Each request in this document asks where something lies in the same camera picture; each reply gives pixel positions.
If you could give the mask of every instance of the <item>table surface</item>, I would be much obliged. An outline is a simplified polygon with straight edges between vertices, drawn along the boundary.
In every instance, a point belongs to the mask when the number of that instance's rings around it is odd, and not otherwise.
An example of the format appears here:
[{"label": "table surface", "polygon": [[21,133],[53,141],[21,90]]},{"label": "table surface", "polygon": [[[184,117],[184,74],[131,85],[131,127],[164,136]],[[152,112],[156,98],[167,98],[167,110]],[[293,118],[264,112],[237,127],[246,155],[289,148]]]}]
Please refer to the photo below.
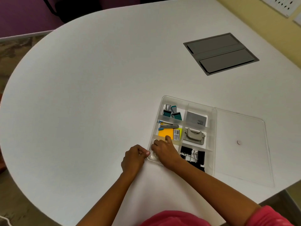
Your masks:
[{"label": "table surface", "polygon": [[[260,61],[206,76],[183,43],[229,32]],[[147,147],[170,95],[265,121],[275,187],[215,173],[261,202],[301,179],[300,84],[301,70],[216,0],[109,9],[58,28],[21,60],[1,102],[1,148],[27,198],[71,226],[118,178],[124,152]],[[166,209],[224,222],[182,179],[146,161],[114,224]]]}]

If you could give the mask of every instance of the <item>pink shirt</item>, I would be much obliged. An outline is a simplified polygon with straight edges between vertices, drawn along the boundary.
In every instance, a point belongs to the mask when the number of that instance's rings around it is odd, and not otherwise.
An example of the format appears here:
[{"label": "pink shirt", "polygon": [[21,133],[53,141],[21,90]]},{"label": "pink shirt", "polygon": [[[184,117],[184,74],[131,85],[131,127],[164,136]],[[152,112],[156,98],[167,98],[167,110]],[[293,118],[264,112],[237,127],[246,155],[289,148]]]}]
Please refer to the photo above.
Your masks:
[{"label": "pink shirt", "polygon": [[[210,226],[210,224],[190,213],[163,211],[144,221],[140,226]],[[250,217],[246,226],[293,226],[286,218],[270,206],[264,206]]]}]

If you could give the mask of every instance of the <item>white string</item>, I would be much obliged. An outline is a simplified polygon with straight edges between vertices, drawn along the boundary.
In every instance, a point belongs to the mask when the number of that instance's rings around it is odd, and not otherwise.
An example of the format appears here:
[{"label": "white string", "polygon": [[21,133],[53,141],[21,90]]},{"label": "white string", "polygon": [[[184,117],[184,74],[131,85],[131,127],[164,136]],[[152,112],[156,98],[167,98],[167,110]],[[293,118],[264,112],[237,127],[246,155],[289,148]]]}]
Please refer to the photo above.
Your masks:
[{"label": "white string", "polygon": [[0,218],[5,219],[7,221],[8,226],[12,226],[8,218],[4,216],[0,216]]}]

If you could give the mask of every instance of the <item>purple wall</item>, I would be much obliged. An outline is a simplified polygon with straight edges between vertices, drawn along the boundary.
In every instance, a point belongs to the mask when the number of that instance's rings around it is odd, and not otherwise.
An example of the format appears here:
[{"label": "purple wall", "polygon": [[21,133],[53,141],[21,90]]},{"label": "purple wall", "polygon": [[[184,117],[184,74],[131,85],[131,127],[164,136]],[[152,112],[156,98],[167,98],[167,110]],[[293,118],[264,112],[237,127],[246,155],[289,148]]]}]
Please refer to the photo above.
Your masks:
[{"label": "purple wall", "polygon": [[[54,6],[55,0],[49,0]],[[139,4],[140,0],[100,0],[103,9]],[[0,38],[53,30],[63,23],[43,0],[0,0]]]}]

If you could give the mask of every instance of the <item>transparent plastic box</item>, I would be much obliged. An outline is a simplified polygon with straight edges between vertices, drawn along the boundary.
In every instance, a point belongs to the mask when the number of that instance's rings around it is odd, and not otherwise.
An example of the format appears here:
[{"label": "transparent plastic box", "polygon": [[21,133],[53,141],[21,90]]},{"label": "transparent plastic box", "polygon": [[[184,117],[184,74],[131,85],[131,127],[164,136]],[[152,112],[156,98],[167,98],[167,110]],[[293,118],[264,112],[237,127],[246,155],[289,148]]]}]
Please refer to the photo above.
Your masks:
[{"label": "transparent plastic box", "polygon": [[[163,116],[165,105],[177,106],[182,120]],[[187,122],[187,112],[206,117],[205,126]],[[154,140],[165,140],[159,136],[159,121],[178,124],[182,128],[180,140],[172,140],[180,154],[181,147],[205,152],[205,172],[214,176],[215,172],[248,180],[265,186],[274,186],[269,156],[265,123],[259,118],[214,108],[195,102],[164,96],[161,100],[152,136],[148,145],[148,159],[159,163],[151,150]],[[205,134],[203,145],[184,140],[186,128],[201,131]]]}]

